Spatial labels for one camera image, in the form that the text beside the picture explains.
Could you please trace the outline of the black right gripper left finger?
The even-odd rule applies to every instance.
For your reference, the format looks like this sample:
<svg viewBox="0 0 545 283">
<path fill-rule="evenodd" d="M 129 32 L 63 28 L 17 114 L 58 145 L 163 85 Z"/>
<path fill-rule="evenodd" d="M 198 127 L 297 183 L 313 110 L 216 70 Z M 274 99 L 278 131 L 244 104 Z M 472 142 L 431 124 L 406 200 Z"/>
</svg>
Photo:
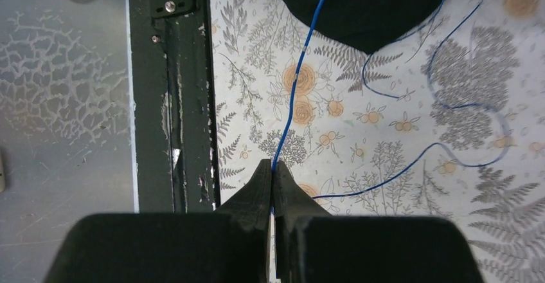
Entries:
<svg viewBox="0 0 545 283">
<path fill-rule="evenodd" d="M 46 282 L 267 282 L 271 161 L 214 212 L 93 214 L 66 235 Z"/>
</svg>

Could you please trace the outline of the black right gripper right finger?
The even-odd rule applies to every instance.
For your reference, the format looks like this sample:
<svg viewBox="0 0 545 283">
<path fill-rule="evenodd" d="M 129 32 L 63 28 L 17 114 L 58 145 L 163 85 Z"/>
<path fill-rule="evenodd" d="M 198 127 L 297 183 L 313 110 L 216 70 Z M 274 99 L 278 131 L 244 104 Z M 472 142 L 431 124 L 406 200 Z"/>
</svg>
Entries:
<svg viewBox="0 0 545 283">
<path fill-rule="evenodd" d="M 272 172 L 276 275 L 282 282 L 482 282 L 469 244 L 448 219 L 332 215 Z"/>
</svg>

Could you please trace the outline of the floral table mat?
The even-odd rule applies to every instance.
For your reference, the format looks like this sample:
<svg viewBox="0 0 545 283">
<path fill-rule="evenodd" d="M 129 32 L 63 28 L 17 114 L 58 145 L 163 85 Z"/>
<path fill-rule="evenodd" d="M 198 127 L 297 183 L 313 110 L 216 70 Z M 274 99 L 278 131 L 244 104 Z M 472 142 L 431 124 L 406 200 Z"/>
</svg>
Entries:
<svg viewBox="0 0 545 283">
<path fill-rule="evenodd" d="M 220 197 L 274 156 L 336 215 L 437 215 L 487 282 L 544 281 L 544 0 L 446 0 L 373 55 L 282 0 L 210 0 Z"/>
</svg>

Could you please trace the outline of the black cloth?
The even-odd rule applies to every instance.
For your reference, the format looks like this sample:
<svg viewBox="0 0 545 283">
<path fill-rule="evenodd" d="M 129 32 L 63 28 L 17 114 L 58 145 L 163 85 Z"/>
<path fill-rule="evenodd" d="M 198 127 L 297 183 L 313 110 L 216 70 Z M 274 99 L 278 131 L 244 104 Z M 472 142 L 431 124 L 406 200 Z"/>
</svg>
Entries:
<svg viewBox="0 0 545 283">
<path fill-rule="evenodd" d="M 311 25 L 319 0 L 282 0 L 292 15 Z M 325 0 L 314 29 L 366 54 L 422 24 L 442 0 Z"/>
</svg>

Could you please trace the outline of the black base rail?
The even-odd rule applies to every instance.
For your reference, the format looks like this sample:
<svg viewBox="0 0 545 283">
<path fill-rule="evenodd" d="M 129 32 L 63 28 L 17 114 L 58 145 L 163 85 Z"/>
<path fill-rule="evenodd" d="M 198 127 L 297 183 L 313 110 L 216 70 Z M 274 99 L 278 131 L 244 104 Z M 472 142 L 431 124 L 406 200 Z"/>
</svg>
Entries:
<svg viewBox="0 0 545 283">
<path fill-rule="evenodd" d="M 127 0 L 138 212 L 220 204 L 210 0 Z"/>
</svg>

